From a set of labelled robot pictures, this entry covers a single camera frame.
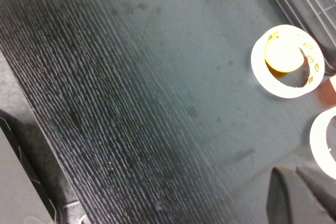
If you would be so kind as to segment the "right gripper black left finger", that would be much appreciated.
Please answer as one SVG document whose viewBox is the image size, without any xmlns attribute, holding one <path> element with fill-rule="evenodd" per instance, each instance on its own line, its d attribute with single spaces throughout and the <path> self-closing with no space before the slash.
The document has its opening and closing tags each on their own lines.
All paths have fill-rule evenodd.
<svg viewBox="0 0 336 224">
<path fill-rule="evenodd" d="M 286 167 L 271 171 L 266 212 L 269 223 L 335 223 L 296 169 Z"/>
</svg>

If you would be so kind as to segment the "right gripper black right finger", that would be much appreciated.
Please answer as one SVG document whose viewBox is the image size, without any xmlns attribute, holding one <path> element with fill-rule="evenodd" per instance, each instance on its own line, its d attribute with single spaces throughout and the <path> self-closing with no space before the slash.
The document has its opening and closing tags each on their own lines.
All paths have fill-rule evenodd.
<svg viewBox="0 0 336 224">
<path fill-rule="evenodd" d="M 296 173 L 328 214 L 335 218 L 335 179 L 308 166 L 297 167 Z"/>
</svg>

